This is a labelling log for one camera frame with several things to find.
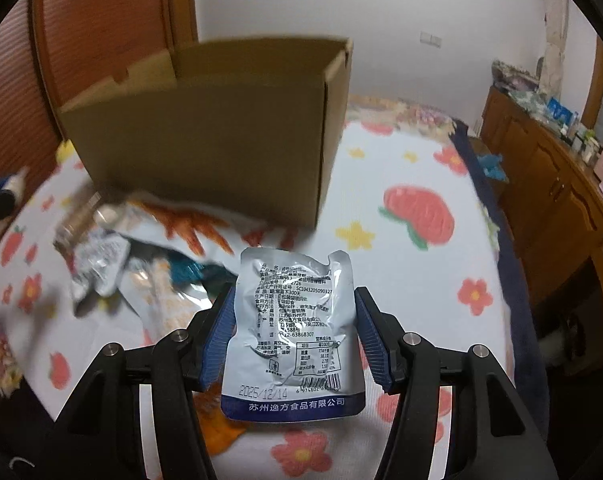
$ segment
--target wooden cabinet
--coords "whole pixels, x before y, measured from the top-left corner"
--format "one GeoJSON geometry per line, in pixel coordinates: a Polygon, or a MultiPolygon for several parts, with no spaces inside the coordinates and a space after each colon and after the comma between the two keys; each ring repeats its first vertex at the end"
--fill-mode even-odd
{"type": "Polygon", "coordinates": [[[534,308],[603,244],[603,196],[592,171],[568,146],[494,88],[481,136],[504,157],[509,183],[500,205],[534,308]]]}

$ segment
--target vacuum-sealed snack pouch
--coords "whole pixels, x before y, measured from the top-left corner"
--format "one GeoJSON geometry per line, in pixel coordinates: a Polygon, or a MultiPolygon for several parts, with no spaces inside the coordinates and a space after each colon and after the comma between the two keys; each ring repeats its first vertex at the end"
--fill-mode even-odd
{"type": "Polygon", "coordinates": [[[350,258],[328,265],[276,249],[242,253],[222,411],[235,420],[297,422],[355,415],[365,383],[350,258]]]}

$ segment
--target wooden door frame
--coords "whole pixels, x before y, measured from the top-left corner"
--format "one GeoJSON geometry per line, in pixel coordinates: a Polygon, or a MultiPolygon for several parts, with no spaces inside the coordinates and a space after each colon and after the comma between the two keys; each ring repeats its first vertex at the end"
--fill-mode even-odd
{"type": "Polygon", "coordinates": [[[603,99],[603,41],[597,36],[597,51],[595,53],[595,64],[593,66],[593,78],[590,81],[588,99],[585,102],[582,124],[586,128],[594,128],[601,109],[603,99]]]}
{"type": "MultiPolygon", "coordinates": [[[[58,131],[63,138],[66,138],[58,116],[58,110],[64,103],[61,102],[54,84],[50,53],[46,42],[44,0],[29,0],[29,9],[35,65],[42,90],[50,104],[58,131]]],[[[195,0],[162,0],[162,15],[165,41],[168,48],[197,43],[195,0]]]]}

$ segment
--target metal screw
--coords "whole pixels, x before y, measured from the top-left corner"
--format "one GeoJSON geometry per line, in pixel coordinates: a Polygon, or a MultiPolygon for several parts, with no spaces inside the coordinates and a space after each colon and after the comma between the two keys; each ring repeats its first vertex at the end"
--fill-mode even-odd
{"type": "Polygon", "coordinates": [[[173,330],[173,332],[170,334],[170,338],[176,343],[181,343],[182,341],[188,339],[188,330],[186,330],[185,328],[178,328],[177,330],[173,330]]]}
{"type": "Polygon", "coordinates": [[[108,343],[102,348],[102,354],[111,357],[119,351],[119,345],[117,343],[108,343]]]}
{"type": "Polygon", "coordinates": [[[406,332],[404,334],[404,343],[415,346],[421,343],[421,337],[414,332],[406,332]]]}
{"type": "Polygon", "coordinates": [[[488,357],[490,355],[490,350],[483,345],[475,345],[472,348],[473,354],[477,357],[488,357]]]}

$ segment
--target ribbed blue pad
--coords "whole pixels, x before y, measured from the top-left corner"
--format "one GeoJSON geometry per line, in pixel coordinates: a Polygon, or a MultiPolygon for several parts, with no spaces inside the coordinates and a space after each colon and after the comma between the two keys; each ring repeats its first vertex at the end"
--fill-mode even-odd
{"type": "Polygon", "coordinates": [[[389,355],[373,324],[371,315],[356,292],[355,308],[357,310],[357,333],[363,345],[366,359],[368,359],[373,379],[387,392],[392,385],[389,355]]]}
{"type": "Polygon", "coordinates": [[[204,355],[202,359],[202,373],[200,382],[207,390],[211,384],[220,378],[222,365],[226,361],[226,349],[228,341],[232,337],[232,330],[235,327],[235,287],[229,290],[224,304],[220,308],[219,314],[211,332],[208,335],[204,345],[204,355]]]}

